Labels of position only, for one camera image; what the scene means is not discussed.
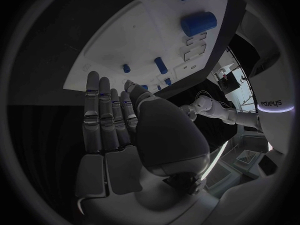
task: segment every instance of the robotic forearm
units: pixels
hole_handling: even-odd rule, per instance
[[[240,124],[262,131],[258,113],[237,112],[234,108],[224,108],[218,101],[204,95],[190,105],[181,106],[180,109],[192,121],[195,121],[197,114],[200,114],[213,119],[222,119],[226,124]]]

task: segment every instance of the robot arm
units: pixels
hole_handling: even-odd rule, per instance
[[[218,101],[204,95],[190,105],[181,106],[180,109],[192,121],[195,121],[197,114],[200,114],[213,119],[222,119],[226,124],[240,124],[262,131],[258,113],[237,112],[234,108],[224,108]]]

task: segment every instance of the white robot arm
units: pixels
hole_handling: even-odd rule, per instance
[[[197,114],[199,114],[213,119],[222,119],[226,124],[240,124],[262,131],[258,113],[237,112],[234,108],[224,108],[218,101],[204,95],[201,95],[190,105],[182,105],[180,109],[192,121],[195,121]]]

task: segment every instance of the wires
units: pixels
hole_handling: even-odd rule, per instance
[[[201,90],[201,91],[199,91],[199,92],[197,93],[197,95],[196,95],[196,97],[195,97],[195,101],[200,97],[200,94],[201,94],[201,93],[205,93],[205,95],[207,94],[207,95],[210,96],[211,99],[214,99],[214,98],[212,97],[212,95],[210,95],[210,93],[209,93],[208,91]],[[228,108],[231,108],[231,109],[234,109],[234,110],[237,110],[237,111],[242,111],[242,112],[252,112],[252,111],[256,110],[256,108],[254,108],[254,109],[252,109],[252,110],[249,110],[249,111],[246,111],[246,110],[240,110],[240,109],[236,109],[236,108],[234,108],[234,107],[231,107],[231,106],[227,105],[227,104],[226,104],[225,102],[223,102],[223,101],[217,101],[217,102],[220,103],[220,104],[223,105],[223,106],[226,106],[226,107],[228,107]]]

